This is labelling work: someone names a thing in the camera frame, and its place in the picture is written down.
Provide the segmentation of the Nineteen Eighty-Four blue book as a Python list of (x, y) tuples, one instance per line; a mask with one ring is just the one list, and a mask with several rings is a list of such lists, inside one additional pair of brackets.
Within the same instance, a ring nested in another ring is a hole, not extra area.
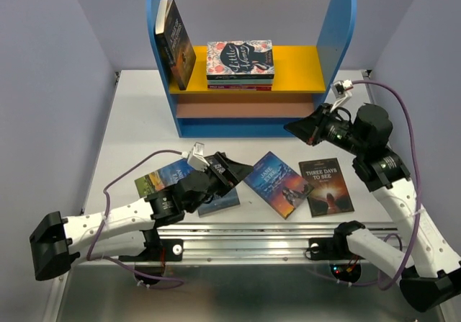
[[(213, 157), (207, 156), (206, 160), (211, 166), (214, 166), (217, 171), (221, 174), (225, 171), (222, 165)], [(228, 209), (230, 207), (235, 207), (240, 204), (238, 193), (236, 189), (232, 189), (224, 197), (214, 197), (209, 203), (202, 204), (197, 209), (197, 214), (200, 218), (211, 215), (221, 210)]]

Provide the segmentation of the Jane Eyre blue book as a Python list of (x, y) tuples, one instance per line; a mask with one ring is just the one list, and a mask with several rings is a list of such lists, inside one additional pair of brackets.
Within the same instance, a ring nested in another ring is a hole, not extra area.
[(244, 181), (285, 220), (314, 190), (311, 183), (271, 151), (254, 164)]

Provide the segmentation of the A Tale of Two Cities book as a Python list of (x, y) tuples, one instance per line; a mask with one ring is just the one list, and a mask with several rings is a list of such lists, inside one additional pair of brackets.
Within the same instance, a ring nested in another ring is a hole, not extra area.
[(196, 55), (175, 0), (160, 0), (154, 30), (179, 90), (185, 90)]

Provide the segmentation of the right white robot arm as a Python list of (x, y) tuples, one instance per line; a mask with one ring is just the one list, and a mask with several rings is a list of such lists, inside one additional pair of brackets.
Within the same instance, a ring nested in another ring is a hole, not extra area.
[(393, 124), (382, 107), (364, 104), (354, 120), (343, 120), (332, 104), (321, 104), (313, 114), (287, 123), (284, 129), (309, 146), (327, 141), (354, 155), (356, 175), (407, 244), (402, 252), (354, 220), (339, 224), (330, 238), (311, 240), (313, 261), (365, 259), (395, 277), (407, 303), (421, 313), (460, 294), (460, 255), (417, 204), (410, 172), (388, 146)]

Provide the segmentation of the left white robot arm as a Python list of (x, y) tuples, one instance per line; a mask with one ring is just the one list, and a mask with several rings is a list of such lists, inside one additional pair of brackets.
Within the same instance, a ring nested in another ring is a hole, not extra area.
[(125, 261), (181, 260), (183, 241), (163, 242), (158, 228), (178, 223), (202, 204), (224, 197), (254, 170), (221, 152), (205, 158), (203, 151), (204, 145), (195, 143), (182, 152), (192, 171), (147, 197), (90, 215), (47, 214), (29, 237), (35, 279), (54, 279), (80, 263), (104, 259), (131, 271), (147, 288), (156, 288), (161, 281), (170, 288), (183, 285), (181, 279), (165, 277), (164, 267), (141, 269)]

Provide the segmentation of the red book in stack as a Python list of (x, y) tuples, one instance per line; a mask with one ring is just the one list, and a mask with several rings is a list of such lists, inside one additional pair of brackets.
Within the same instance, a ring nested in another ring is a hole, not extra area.
[(254, 91), (271, 91), (272, 85), (259, 84), (208, 84), (209, 90), (254, 90)]

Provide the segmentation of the teal book in stack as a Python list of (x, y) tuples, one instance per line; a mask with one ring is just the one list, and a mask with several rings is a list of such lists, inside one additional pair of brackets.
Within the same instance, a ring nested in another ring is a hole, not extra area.
[(256, 85), (272, 85), (274, 83), (273, 75), (253, 76), (247, 79), (208, 79), (209, 85), (233, 85), (233, 84), (256, 84)]

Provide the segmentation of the blue wooden bookshelf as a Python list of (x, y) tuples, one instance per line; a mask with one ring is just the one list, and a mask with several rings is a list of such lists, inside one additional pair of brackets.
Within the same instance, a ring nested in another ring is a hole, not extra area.
[(173, 0), (146, 0), (158, 72), (182, 138), (286, 136), (325, 101), (352, 41), (357, 0), (330, 0), (315, 45), (269, 40), (193, 46)]

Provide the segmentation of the Three Days to See book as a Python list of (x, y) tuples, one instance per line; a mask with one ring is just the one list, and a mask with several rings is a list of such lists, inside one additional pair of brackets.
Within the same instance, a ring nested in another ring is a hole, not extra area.
[(307, 200), (313, 218), (354, 212), (337, 158), (299, 163), (301, 176), (313, 187)]

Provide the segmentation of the Animal Farm landscape book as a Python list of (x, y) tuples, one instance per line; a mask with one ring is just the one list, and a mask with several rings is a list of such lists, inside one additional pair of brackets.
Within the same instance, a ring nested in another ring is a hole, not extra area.
[(183, 158), (152, 171), (135, 180), (139, 197), (146, 197), (170, 185), (176, 184), (193, 171), (193, 168)]

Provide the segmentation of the Little Women floral book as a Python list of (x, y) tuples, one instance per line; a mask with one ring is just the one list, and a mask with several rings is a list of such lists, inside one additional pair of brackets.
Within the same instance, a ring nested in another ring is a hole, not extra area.
[(231, 40), (207, 43), (207, 80), (273, 79), (271, 40)]

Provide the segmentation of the aluminium mounting rail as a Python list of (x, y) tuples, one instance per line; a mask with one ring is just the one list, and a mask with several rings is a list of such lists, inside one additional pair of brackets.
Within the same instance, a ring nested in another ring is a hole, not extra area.
[(329, 238), (335, 223), (177, 223), (158, 229), (163, 243), (183, 240), (171, 265), (302, 264), (312, 238)]

